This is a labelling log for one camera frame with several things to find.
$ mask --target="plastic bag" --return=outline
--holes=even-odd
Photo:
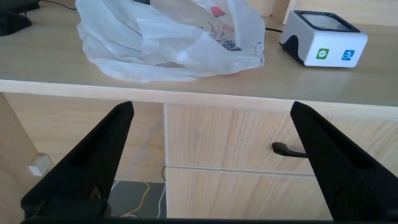
[[[76,0],[88,60],[129,81],[187,81],[264,64],[265,23],[245,0]]]

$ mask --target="wooden drawer front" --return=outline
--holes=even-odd
[[[331,220],[311,177],[167,168],[169,218]]]
[[[289,114],[170,105],[166,110],[168,166],[313,173],[308,159],[272,151],[273,142],[304,151]],[[398,175],[397,121],[326,118]]]

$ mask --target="black drawer handle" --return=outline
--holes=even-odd
[[[274,142],[272,143],[272,148],[274,153],[281,155],[281,156],[291,156],[291,157],[299,157],[299,158],[308,158],[306,153],[302,152],[294,152],[291,151],[286,144],[281,142]]]

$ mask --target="alipay logo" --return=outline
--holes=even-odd
[[[346,50],[342,56],[342,60],[351,60],[354,57],[355,50]]]

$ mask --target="electrical outlet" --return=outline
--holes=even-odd
[[[39,153],[30,163],[29,169],[35,176],[44,176],[52,167],[52,161],[47,153]]]

